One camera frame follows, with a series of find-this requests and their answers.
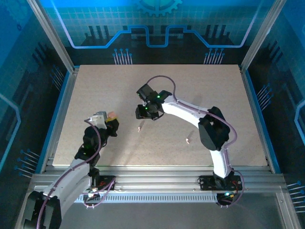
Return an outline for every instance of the small white object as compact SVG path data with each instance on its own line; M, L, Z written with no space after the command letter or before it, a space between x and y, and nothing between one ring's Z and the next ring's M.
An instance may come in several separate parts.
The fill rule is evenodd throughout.
M99 111L92 117L90 117L89 122L95 125L97 128L107 129L105 120L107 119L107 113L105 111Z

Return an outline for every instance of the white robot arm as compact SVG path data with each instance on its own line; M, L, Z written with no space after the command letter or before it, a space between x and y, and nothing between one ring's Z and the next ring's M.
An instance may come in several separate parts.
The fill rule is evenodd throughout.
M208 112L208 109L194 106L193 104L189 104L180 99L178 100L180 103L177 103L172 95L168 96L162 104L164 113L177 116L199 128L199 120L206 117L206 114L199 111L204 110ZM193 109L191 110L182 104L188 105L188 107L190 106ZM220 150L210 150L210 152L214 165L214 173L221 178L226 178L230 174L231 169L229 162L226 160L224 148L222 147Z
M202 144L211 152L215 190L230 187L233 177L236 176L229 164L225 148L229 140L230 127L221 111L217 107L207 109L184 102L168 91L157 93L147 83L137 91L137 94L143 100L143 104L136 108L137 119L157 120L163 114L171 114L196 126Z
M85 120L83 144L65 172L42 192L33 191L27 199L22 219L23 229L58 229L61 219L86 190L102 191L114 186L114 176L101 177L95 168L99 151L110 136L116 137L119 127L115 113L98 112Z

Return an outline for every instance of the metal rail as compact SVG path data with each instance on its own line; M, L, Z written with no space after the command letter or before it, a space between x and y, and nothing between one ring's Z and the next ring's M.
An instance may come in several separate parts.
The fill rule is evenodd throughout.
M43 190L67 167L47 166L44 174L34 174L30 188ZM199 176L212 175L213 167L204 166L109 166L97 167L100 175L116 176L115 192L124 193L221 193L201 191ZM244 176L246 193L276 193L285 187L282 174L273 174L269 167L235 167Z

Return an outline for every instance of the glass panel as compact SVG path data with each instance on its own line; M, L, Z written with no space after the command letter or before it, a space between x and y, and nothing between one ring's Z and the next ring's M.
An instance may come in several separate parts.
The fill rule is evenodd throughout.
M240 64L273 0L41 2L75 65Z
M104 209L101 211L87 211L83 204L74 203L63 218L61 229L100 228L101 224L103 229L285 228L282 224L283 220L280 217L281 213L279 212L275 195L244 194L240 202L227 211L221 209L215 203L192 202L109 203L107 208Z
M0 215L14 228L66 69L25 0L0 4Z
M249 67L287 183L305 183L305 4L290 0Z

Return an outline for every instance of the gear graphic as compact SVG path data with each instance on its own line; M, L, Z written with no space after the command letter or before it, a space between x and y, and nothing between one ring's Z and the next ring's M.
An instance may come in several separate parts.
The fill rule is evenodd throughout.
M28 16L29 6L26 0L0 0L0 4L17 23L21 23Z
M143 13L159 17L178 9L177 6L182 3L182 0L134 0L134 3Z

